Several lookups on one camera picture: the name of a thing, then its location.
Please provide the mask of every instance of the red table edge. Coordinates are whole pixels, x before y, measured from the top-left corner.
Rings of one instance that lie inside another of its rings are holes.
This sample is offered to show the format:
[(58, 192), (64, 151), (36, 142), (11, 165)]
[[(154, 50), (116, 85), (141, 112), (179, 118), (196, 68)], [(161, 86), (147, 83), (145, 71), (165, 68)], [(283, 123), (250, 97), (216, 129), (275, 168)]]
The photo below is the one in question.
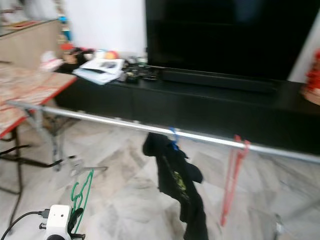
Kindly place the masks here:
[[(47, 103), (50, 99), (53, 99), (55, 96), (57, 96), (59, 93), (61, 93), (63, 90), (65, 90), (67, 87), (69, 87), (71, 84), (73, 84), (76, 81), (77, 77), (72, 78), (69, 82), (67, 82), (65, 85), (60, 87), (56, 92), (45, 98), (40, 105)], [(15, 121), (12, 125), (10, 125), (6, 130), (0, 133), (0, 139), (4, 137), (6, 134), (10, 133), (15, 127), (19, 126), (24, 120), (26, 120), (27, 117), (23, 116), (17, 121)]]

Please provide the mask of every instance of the soundbar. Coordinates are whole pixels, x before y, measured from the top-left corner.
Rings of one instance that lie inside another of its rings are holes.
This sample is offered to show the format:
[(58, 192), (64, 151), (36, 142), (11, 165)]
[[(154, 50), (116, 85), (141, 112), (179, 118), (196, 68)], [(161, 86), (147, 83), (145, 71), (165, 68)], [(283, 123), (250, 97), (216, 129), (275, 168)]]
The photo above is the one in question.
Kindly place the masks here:
[(191, 70), (175, 70), (165, 68), (162, 70), (164, 81), (205, 85), (217, 88), (235, 89), (242, 91), (273, 93), (277, 90), (275, 80), (261, 80), (228, 76), (215, 73), (198, 72)]

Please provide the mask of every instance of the black cable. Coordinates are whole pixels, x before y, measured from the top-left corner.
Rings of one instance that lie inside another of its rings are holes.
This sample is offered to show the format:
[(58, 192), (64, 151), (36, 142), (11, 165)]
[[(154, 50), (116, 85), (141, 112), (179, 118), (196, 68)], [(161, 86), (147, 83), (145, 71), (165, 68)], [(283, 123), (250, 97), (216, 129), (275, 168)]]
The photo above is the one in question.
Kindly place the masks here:
[(11, 230), (11, 228), (17, 223), (19, 222), (22, 218), (24, 218), (25, 216), (28, 216), (28, 215), (32, 215), (32, 214), (37, 214), (37, 215), (41, 215), (43, 211), (30, 211), (30, 212), (27, 212), (25, 214), (23, 214), (22, 216), (18, 217), (8, 228), (7, 230), (4, 232), (4, 234), (2, 235), (1, 237), (1, 240), (4, 240), (6, 235), (8, 234), (8, 232)]
[(12, 147), (12, 148), (10, 148), (10, 149), (8, 149), (8, 150), (5, 150), (5, 151), (1, 151), (0, 152), (0, 156), (3, 154), (8, 154), (8, 153), (10, 153), (10, 152), (12, 152), (13, 150), (16, 150), (16, 149), (22, 149), (22, 148), (29, 148), (30, 147), (30, 145), (28, 144), (28, 145), (20, 145), (20, 146), (15, 146), (15, 147)]

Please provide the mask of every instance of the television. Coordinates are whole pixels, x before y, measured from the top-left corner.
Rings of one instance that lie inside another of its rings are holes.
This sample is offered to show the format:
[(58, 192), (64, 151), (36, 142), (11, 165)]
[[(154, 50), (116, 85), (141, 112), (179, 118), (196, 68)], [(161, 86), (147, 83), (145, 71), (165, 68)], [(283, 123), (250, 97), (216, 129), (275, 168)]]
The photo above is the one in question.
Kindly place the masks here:
[(148, 65), (286, 80), (320, 0), (145, 0)]

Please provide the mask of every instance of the blue hanger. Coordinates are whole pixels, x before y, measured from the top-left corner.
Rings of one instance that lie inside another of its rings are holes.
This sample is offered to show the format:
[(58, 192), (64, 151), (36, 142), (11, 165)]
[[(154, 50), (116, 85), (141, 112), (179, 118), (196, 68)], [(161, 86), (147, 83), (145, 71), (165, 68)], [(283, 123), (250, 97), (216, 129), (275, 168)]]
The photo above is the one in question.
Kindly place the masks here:
[(179, 136), (177, 135), (176, 129), (174, 127), (170, 127), (170, 130), (173, 132), (174, 138), (175, 138), (175, 140), (172, 141), (173, 149), (178, 151), (179, 147), (177, 146), (177, 143), (178, 143)]

